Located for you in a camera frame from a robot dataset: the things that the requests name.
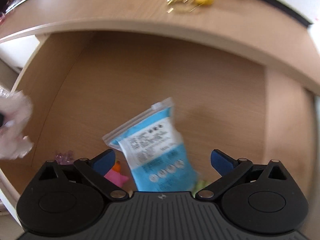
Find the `green bunny toy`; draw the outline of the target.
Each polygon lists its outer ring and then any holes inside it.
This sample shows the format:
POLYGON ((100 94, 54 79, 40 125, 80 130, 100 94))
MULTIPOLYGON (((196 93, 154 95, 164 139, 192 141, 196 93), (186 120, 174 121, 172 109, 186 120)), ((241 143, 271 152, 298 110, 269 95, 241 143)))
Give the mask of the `green bunny toy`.
POLYGON ((203 179, 199 179, 199 180, 195 183, 195 185, 194 185, 194 187, 193 187, 193 189, 192 189, 192 191, 191 191, 193 197, 195 197, 195 195, 196 195, 197 192, 201 191, 202 189, 204 189, 205 187, 207 187, 207 186, 210 185, 210 184, 211 184, 210 181, 203 180, 203 179))

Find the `blue white zip bag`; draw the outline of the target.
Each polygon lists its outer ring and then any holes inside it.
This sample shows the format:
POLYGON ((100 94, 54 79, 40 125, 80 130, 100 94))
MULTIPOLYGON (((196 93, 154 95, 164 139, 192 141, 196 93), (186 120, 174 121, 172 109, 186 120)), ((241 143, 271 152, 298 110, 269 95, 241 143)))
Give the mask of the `blue white zip bag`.
POLYGON ((167 98, 103 136, 107 146, 123 153, 138 191, 191 191, 197 182, 173 110, 167 98))

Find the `pink plastic scrunchie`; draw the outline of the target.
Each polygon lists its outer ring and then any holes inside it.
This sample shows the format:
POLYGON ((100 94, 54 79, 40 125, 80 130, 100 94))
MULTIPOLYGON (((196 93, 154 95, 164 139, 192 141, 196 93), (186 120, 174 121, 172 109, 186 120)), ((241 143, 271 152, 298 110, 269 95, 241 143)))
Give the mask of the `pink plastic scrunchie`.
POLYGON ((23 158, 33 143, 23 130, 33 113, 30 98, 22 91, 1 95, 1 159, 23 158))

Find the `white desk drawer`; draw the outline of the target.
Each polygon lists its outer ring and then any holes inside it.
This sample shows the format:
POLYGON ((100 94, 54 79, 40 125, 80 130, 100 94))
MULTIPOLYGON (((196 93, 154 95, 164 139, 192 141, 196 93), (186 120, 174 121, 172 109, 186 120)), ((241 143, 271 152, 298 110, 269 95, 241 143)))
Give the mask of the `white desk drawer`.
POLYGON ((13 88, 33 103, 24 132, 33 148, 1 161, 14 198, 45 161, 92 159, 108 148, 131 176, 185 146, 212 182, 212 150, 266 164, 280 160, 302 191, 316 162, 313 95, 280 71, 194 42, 113 31, 49 35, 13 88))

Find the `pink teal snail toy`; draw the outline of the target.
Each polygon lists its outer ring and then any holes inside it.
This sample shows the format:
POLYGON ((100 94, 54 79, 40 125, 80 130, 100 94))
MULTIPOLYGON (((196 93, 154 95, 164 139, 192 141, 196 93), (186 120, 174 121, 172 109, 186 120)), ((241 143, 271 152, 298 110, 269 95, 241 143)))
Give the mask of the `pink teal snail toy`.
POLYGON ((104 175, 104 178, 120 188, 129 181, 129 177, 121 174, 121 164, 118 160, 116 160, 114 166, 107 172, 107 174, 104 175))

